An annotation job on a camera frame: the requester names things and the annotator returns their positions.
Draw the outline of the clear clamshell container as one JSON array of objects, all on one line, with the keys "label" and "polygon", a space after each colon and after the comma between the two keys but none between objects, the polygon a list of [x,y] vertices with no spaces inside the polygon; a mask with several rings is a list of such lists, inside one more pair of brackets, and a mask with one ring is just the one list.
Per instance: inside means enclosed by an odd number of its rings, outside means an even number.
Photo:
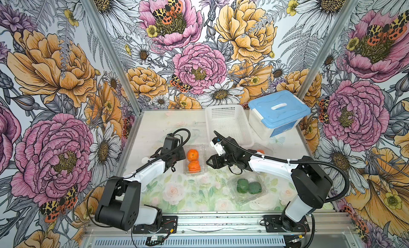
[{"label": "clear clamshell container", "polygon": [[273,156],[274,152],[272,149],[267,148],[263,145],[260,144],[254,144],[251,148],[252,150],[255,150],[257,153],[259,154],[264,154],[264,155],[268,155],[268,156]]},{"label": "clear clamshell container", "polygon": [[199,175],[207,172],[206,148],[204,145],[185,146],[183,170],[186,175]]}]

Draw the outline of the white perforated plastic basket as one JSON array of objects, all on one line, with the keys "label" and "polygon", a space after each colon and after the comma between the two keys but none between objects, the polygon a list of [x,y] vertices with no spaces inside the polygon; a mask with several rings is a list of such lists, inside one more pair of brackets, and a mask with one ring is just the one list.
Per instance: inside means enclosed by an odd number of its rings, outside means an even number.
[{"label": "white perforated plastic basket", "polygon": [[219,105],[204,110],[208,143],[217,131],[224,137],[232,137],[243,148],[254,145],[251,128],[245,110],[240,105]]}]

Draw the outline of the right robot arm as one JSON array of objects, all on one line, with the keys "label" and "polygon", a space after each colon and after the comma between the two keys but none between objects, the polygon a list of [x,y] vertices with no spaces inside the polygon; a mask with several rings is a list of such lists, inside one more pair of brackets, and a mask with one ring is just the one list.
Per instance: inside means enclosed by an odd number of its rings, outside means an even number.
[{"label": "right robot arm", "polygon": [[308,156],[300,160],[282,160],[255,150],[240,147],[231,138],[214,138],[210,146],[216,154],[207,160],[213,169],[237,166],[240,170],[267,173],[292,182],[297,196],[284,208],[277,225],[292,231],[307,214],[323,207],[333,181],[316,161]]}]

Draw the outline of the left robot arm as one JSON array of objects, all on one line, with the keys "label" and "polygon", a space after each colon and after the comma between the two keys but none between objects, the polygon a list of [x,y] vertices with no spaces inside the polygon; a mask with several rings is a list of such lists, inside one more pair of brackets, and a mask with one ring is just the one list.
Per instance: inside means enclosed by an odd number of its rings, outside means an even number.
[{"label": "left robot arm", "polygon": [[153,179],[174,170],[178,161],[186,159],[183,146],[189,140],[169,134],[163,147],[134,172],[123,177],[112,177],[107,180],[99,200],[94,220],[108,227],[129,231],[133,227],[157,232],[163,225],[163,213],[158,207],[141,204],[141,194]]}]

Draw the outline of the green fruit left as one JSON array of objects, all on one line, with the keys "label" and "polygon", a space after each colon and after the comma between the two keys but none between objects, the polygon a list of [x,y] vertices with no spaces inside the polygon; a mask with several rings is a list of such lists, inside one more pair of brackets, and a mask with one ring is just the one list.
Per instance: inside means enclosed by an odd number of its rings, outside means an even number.
[{"label": "green fruit left", "polygon": [[239,194],[246,194],[248,192],[249,181],[247,179],[238,179],[236,183],[236,191]]}]

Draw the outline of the green fruit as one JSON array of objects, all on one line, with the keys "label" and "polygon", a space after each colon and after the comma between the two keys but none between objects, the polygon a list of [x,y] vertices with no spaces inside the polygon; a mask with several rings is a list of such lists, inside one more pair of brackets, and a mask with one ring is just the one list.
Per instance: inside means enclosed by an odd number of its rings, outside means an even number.
[{"label": "green fruit", "polygon": [[263,191],[262,185],[259,182],[249,183],[248,192],[251,195],[260,194]]},{"label": "green fruit", "polygon": [[246,194],[248,192],[249,181],[247,179],[238,179],[236,183],[236,191],[239,194]]}]

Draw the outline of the clear clamshell with green fruit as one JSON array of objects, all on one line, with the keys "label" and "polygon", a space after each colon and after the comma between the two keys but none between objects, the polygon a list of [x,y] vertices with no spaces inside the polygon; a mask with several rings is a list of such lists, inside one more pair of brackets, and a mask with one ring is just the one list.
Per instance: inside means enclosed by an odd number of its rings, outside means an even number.
[{"label": "clear clamshell with green fruit", "polygon": [[238,205],[245,205],[267,194],[260,174],[246,172],[232,177],[228,181],[233,200]]}]

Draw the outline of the green fruit right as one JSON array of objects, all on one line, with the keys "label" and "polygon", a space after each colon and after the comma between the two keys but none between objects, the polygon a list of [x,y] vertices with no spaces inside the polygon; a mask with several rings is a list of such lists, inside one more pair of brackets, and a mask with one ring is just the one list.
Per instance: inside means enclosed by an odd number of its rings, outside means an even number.
[{"label": "green fruit right", "polygon": [[259,182],[249,183],[248,192],[251,195],[260,194],[263,191],[262,185]]}]

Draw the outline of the blue lid storage box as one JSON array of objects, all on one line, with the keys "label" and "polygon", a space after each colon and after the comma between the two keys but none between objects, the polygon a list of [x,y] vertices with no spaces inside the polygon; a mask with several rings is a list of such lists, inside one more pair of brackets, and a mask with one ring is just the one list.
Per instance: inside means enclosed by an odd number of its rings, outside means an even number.
[{"label": "blue lid storage box", "polygon": [[249,125],[263,139],[293,129],[311,109],[287,90],[254,99],[248,104]]}]

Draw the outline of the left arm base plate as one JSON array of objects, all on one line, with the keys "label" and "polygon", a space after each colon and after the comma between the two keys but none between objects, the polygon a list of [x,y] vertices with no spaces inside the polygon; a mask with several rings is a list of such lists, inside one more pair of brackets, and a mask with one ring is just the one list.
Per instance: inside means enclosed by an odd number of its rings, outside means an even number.
[{"label": "left arm base plate", "polygon": [[162,216],[152,225],[134,225],[133,234],[175,234],[178,226],[178,216]]}]

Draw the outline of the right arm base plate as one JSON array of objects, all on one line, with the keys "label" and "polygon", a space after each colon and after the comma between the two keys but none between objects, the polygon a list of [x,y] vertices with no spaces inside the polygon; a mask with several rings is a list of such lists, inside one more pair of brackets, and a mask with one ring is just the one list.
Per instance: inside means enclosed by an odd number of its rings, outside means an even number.
[{"label": "right arm base plate", "polygon": [[301,221],[295,222],[287,216],[281,215],[264,215],[262,222],[268,233],[308,233],[310,227],[306,217],[302,217]]}]

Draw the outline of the aluminium front rail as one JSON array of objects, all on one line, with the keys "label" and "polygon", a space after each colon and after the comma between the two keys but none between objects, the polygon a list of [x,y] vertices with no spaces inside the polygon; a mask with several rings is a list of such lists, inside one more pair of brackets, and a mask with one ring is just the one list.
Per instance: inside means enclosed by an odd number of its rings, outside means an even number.
[{"label": "aluminium front rail", "polygon": [[275,213],[180,213],[163,233],[92,226],[83,248],[363,248],[346,213],[316,212],[286,232]]}]

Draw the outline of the left aluminium corner post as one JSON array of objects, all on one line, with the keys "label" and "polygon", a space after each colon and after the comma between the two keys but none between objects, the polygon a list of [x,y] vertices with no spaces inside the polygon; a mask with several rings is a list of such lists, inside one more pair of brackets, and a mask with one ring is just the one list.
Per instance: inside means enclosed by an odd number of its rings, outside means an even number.
[{"label": "left aluminium corner post", "polygon": [[83,7],[85,8],[85,12],[94,27],[96,35],[100,39],[101,44],[103,45],[105,52],[107,53],[107,56],[110,62],[112,63],[113,69],[116,72],[124,88],[124,91],[130,101],[130,104],[132,105],[133,111],[135,112],[136,116],[141,116],[142,110],[141,110],[140,104],[138,103],[137,98],[134,94],[134,91],[130,85],[130,82],[126,77],[124,68],[122,67],[122,64],[117,56],[115,48],[111,42],[111,38],[109,37],[109,33],[107,32],[105,28],[104,21],[99,17],[97,8],[93,0],[80,0],[80,1],[83,4]]}]

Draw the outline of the aluminium corner post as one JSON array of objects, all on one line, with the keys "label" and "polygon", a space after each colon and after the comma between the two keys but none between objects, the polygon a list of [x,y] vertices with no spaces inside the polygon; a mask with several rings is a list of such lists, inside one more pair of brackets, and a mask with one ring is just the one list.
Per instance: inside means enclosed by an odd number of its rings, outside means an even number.
[{"label": "aluminium corner post", "polygon": [[300,90],[297,92],[297,97],[302,100],[306,95],[309,87],[312,85],[313,81],[315,80],[316,75],[318,74],[325,58],[327,52],[330,50],[330,47],[335,43],[336,37],[340,34],[343,30],[345,24],[350,20],[350,17],[353,13],[353,10],[357,6],[359,0],[346,0],[344,6],[341,8],[340,14],[337,17],[334,25],[332,28],[329,29],[327,38],[324,40],[324,43],[309,69],[309,72],[300,87]]},{"label": "aluminium corner post", "polygon": [[96,35],[100,39],[101,44],[103,45],[105,52],[107,53],[107,56],[110,62],[112,63],[113,69],[116,72],[124,88],[124,91],[130,101],[130,104],[132,105],[133,111],[135,112],[136,116],[141,116],[142,110],[141,110],[140,104],[138,103],[137,98],[134,94],[134,91],[130,85],[130,82],[126,77],[124,68],[122,67],[122,64],[117,56],[115,48],[111,42],[111,38],[109,37],[109,33],[107,32],[105,28],[104,21],[99,17],[97,8],[93,0],[80,0],[80,1],[83,4],[83,7],[85,8],[85,12],[94,27]]}]

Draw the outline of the right aluminium corner post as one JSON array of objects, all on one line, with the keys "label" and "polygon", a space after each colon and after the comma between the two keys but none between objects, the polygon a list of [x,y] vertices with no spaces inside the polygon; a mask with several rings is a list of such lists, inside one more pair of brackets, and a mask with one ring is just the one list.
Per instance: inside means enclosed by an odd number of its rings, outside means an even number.
[{"label": "right aluminium corner post", "polygon": [[309,87],[312,85],[313,81],[315,80],[316,75],[318,74],[325,58],[327,52],[330,50],[330,47],[335,43],[336,37],[340,34],[343,30],[345,24],[350,20],[350,17],[353,13],[353,10],[357,6],[359,0],[346,0],[344,6],[341,8],[340,14],[337,17],[334,25],[332,28],[329,29],[327,38],[324,40],[324,43],[309,69],[309,72],[300,87],[300,90],[297,92],[297,97],[302,100],[306,95]]}]

